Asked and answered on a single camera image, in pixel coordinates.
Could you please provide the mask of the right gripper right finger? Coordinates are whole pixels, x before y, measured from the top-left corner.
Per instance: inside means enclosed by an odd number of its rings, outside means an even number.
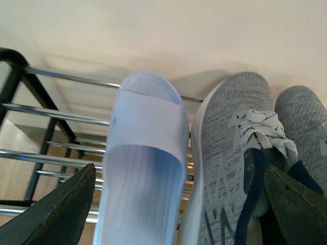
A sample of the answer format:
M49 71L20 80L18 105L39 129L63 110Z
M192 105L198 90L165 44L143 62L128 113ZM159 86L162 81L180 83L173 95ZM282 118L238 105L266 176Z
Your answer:
M288 244L326 244L326 198L275 166L264 183L281 233Z

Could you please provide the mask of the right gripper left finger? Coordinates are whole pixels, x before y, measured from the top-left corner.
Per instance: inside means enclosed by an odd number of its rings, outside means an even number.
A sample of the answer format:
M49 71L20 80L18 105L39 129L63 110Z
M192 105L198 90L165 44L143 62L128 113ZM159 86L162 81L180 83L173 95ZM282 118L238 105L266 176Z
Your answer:
M1 226L1 244L78 244L93 200L90 163L26 211Z

